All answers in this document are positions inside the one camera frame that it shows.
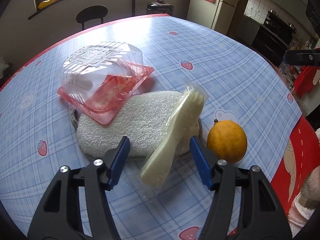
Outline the orange citrus fruit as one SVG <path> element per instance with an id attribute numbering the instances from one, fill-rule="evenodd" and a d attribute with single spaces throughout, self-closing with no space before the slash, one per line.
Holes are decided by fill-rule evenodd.
<path id="1" fill-rule="evenodd" d="M 242 127 L 231 120 L 214 120 L 207 137 L 207 148 L 219 159 L 239 162 L 247 151 L 247 137 Z"/>

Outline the white scrubbing sponge pad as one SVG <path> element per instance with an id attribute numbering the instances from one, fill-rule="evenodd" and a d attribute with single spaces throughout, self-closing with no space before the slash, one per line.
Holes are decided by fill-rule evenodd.
<path id="1" fill-rule="evenodd" d="M 130 140 L 129 157 L 147 157 L 159 146 L 165 123 L 181 95 L 173 90 L 134 95 L 108 126 L 72 110 L 69 118 L 81 152 L 91 158 L 101 158 L 126 136 Z"/>

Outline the black kitchen stove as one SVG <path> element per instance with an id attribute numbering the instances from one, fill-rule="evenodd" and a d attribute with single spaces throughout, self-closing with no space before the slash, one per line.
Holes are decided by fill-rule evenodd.
<path id="1" fill-rule="evenodd" d="M 273 65 L 279 67 L 295 34 L 295 27 L 285 23 L 274 10 L 271 10 L 267 12 L 264 23 L 259 27 L 252 47 Z"/>

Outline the blue plaid tablecloth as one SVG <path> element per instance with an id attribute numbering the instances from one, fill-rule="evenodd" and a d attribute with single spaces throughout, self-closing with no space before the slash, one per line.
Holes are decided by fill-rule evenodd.
<path id="1" fill-rule="evenodd" d="M 116 115 L 110 127 L 94 121 L 73 128 L 73 106 L 58 94 L 58 71 L 76 50 L 103 41 L 139 48 L 153 73 Z M 1 203 L 23 234 L 59 166 L 85 166 L 127 135 L 133 144 L 128 176 L 161 138 L 187 81 L 209 98 L 200 116 L 207 135 L 215 119 L 244 129 L 248 150 L 240 166 L 259 165 L 277 181 L 284 204 L 319 165 L 315 136 L 278 74 L 260 55 L 211 29 L 171 16 L 137 16 L 73 35 L 37 55 L 1 89 Z"/>

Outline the white refrigerator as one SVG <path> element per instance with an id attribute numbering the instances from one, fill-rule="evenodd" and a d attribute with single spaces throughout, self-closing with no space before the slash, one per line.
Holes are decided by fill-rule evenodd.
<path id="1" fill-rule="evenodd" d="M 187 20 L 226 35 L 239 2 L 240 0 L 190 0 Z"/>

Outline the white plastic wrapped packet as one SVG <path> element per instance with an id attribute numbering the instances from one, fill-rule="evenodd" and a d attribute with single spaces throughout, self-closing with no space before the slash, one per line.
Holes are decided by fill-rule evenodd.
<path id="1" fill-rule="evenodd" d="M 189 83 L 176 101 L 165 123 L 159 146 L 144 161 L 136 186 L 146 200 L 157 197 L 178 157 L 188 152 L 190 138 L 202 137 L 200 115 L 208 95 L 199 85 Z"/>

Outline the black electric pressure cooker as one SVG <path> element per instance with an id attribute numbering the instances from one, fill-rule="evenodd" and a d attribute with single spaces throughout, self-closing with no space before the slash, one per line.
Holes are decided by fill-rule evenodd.
<path id="1" fill-rule="evenodd" d="M 163 0 L 159 0 L 158 2 L 149 3 L 146 7 L 146 14 L 168 14 L 172 16 L 174 12 L 174 6 L 165 3 Z"/>

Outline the clear red plastic clamshell box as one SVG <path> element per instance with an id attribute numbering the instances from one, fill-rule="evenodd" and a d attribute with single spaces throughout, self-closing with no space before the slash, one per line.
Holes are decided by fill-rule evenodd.
<path id="1" fill-rule="evenodd" d="M 142 52 L 123 42 L 84 46 L 70 55 L 57 76 L 59 96 L 101 125 L 107 126 L 154 68 Z"/>

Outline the black round stool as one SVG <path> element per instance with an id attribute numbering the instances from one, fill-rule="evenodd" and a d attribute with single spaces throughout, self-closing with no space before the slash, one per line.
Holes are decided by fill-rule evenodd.
<path id="1" fill-rule="evenodd" d="M 104 23 L 104 18 L 108 15 L 107 7 L 103 5 L 93 5 L 81 10 L 76 16 L 76 22 L 81 24 L 82 30 L 85 30 L 85 23 L 91 20 L 100 20 Z"/>

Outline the yellow orange item on windowsill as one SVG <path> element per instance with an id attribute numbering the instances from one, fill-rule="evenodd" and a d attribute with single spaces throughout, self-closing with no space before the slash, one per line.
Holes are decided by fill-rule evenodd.
<path id="1" fill-rule="evenodd" d="M 51 4 L 53 4 L 53 3 L 57 2 L 57 1 L 59 1 L 59 0 L 45 0 L 45 1 L 42 1 L 42 2 L 37 6 L 37 8 L 40 9 L 40 10 L 42 10 L 42 9 L 50 6 Z"/>

